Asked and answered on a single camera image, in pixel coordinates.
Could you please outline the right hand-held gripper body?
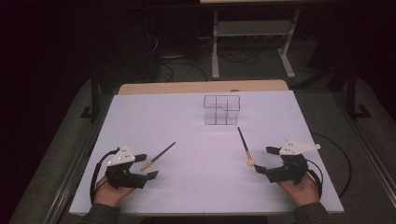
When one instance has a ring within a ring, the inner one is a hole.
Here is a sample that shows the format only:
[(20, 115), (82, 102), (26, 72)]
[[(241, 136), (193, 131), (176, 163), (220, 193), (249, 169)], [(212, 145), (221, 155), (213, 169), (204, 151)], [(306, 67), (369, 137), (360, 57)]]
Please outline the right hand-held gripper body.
[(299, 141), (287, 141), (280, 147), (279, 156), (283, 163), (280, 167), (266, 170), (266, 176), (271, 183), (283, 181), (296, 181), (299, 183), (308, 171), (305, 152), (319, 150), (319, 144), (304, 143)]

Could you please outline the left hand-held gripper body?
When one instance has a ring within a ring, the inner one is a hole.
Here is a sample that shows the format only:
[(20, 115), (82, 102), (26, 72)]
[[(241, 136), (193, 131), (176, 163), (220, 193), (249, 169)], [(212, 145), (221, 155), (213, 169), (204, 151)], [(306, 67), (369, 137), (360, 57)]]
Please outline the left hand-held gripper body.
[(145, 175), (133, 174), (130, 168), (135, 163), (135, 154), (128, 145), (121, 147), (107, 163), (106, 178), (110, 186), (142, 189), (148, 181)]

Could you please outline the thin black gold makeup brush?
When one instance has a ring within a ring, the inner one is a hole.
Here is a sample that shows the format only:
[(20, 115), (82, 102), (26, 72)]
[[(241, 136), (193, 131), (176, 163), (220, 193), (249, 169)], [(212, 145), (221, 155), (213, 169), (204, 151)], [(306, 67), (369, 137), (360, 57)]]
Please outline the thin black gold makeup brush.
[(160, 152), (157, 156), (155, 156), (152, 160), (150, 160), (147, 164), (145, 164), (140, 171), (145, 171), (150, 167), (152, 163), (154, 163), (156, 160), (158, 160), (163, 154), (165, 154), (171, 147), (173, 147), (176, 144), (176, 142), (173, 142), (170, 146), (168, 146), (166, 149), (164, 149), (162, 152)]

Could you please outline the round beige tip makeup brush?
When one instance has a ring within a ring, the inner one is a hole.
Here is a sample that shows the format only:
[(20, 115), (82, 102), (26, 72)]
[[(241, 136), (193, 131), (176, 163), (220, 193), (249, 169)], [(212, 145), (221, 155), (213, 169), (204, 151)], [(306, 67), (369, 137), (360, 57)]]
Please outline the round beige tip makeup brush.
[(238, 130), (238, 132), (239, 132), (239, 135), (240, 135), (242, 144), (243, 144), (244, 149), (245, 149), (246, 154), (247, 154), (247, 165), (253, 167), (254, 164), (255, 164), (255, 161), (252, 159), (252, 156), (251, 156), (251, 154), (250, 154), (250, 152), (249, 152), (249, 150), (248, 150), (248, 145), (247, 145), (247, 143), (246, 143), (246, 140), (245, 140), (245, 138), (244, 138), (244, 135), (242, 134), (242, 131), (241, 131), (240, 127), (237, 127), (237, 130)]

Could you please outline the clear acrylic organizer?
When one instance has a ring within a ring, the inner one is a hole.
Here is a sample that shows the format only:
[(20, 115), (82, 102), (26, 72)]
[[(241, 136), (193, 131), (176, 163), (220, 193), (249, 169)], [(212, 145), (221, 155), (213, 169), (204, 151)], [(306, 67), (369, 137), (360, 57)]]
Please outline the clear acrylic organizer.
[(206, 125), (236, 125), (240, 112), (238, 95), (206, 95), (204, 97)]

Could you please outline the person's left hand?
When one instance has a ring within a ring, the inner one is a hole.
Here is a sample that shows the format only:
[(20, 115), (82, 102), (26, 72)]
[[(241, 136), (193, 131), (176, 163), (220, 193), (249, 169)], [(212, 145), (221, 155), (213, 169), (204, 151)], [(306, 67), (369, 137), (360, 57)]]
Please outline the person's left hand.
[(133, 191), (133, 188), (113, 188), (108, 184), (107, 178), (104, 175), (96, 183), (93, 202), (117, 208), (120, 205), (121, 201)]

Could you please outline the person's right hand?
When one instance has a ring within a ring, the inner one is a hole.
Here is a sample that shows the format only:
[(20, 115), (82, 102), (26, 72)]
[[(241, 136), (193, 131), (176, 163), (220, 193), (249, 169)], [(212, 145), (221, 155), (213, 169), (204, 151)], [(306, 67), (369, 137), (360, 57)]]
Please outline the person's right hand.
[(292, 185), (286, 181), (277, 182), (277, 184), (298, 207), (319, 202), (317, 184), (309, 174), (305, 174), (297, 185)]

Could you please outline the white board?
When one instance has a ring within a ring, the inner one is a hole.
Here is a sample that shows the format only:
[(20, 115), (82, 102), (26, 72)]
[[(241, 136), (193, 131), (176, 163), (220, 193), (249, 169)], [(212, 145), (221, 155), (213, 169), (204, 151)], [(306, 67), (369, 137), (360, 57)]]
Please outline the white board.
[[(266, 152), (286, 141), (309, 143), (311, 134), (292, 91), (241, 91), (236, 125), (206, 125), (201, 93), (117, 95), (106, 115), (70, 211), (91, 207), (95, 164), (128, 145), (147, 159), (134, 173), (158, 171), (156, 179), (123, 200), (121, 211), (138, 216), (287, 213), (295, 205), (275, 183), (247, 164), (240, 127), (253, 160), (268, 168), (282, 160)], [(145, 171), (140, 169), (171, 147)]]

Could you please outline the black metal stand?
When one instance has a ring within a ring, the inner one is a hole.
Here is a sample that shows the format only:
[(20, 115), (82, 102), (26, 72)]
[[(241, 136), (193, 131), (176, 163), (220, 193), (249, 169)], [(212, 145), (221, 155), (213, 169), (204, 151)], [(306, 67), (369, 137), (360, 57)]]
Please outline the black metal stand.
[(97, 81), (96, 71), (91, 75), (91, 104), (85, 106), (80, 117), (82, 119), (89, 119), (95, 121), (99, 113), (99, 85)]
[(346, 91), (346, 110), (348, 115), (356, 121), (361, 118), (370, 118), (371, 114), (365, 105), (356, 104), (357, 74), (353, 65), (350, 65)]

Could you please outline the wooden table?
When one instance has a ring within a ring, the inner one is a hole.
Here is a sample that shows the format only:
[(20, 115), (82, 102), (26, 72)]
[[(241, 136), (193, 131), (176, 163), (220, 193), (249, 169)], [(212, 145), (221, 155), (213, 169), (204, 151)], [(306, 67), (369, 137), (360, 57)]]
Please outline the wooden table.
[(124, 84), (118, 95), (231, 91), (287, 91), (284, 80), (232, 80)]

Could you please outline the white metal frame desk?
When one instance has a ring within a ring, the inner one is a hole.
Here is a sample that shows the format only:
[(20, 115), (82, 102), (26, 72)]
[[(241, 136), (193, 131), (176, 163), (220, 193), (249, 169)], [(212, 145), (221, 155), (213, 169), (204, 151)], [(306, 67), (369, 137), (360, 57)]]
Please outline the white metal frame desk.
[[(288, 0), (200, 0), (204, 6), (220, 4), (240, 5), (253, 3), (281, 3)], [(263, 19), (244, 21), (222, 21), (219, 19), (219, 10), (213, 13), (212, 53), (211, 68), (212, 78), (219, 79), (219, 37), (233, 36), (284, 36), (286, 38), (282, 48), (277, 49), (277, 54), (282, 62), (284, 71), (288, 78), (295, 78), (295, 74), (288, 58), (290, 42), (299, 19), (301, 10), (297, 7), (293, 10), (289, 19)]]

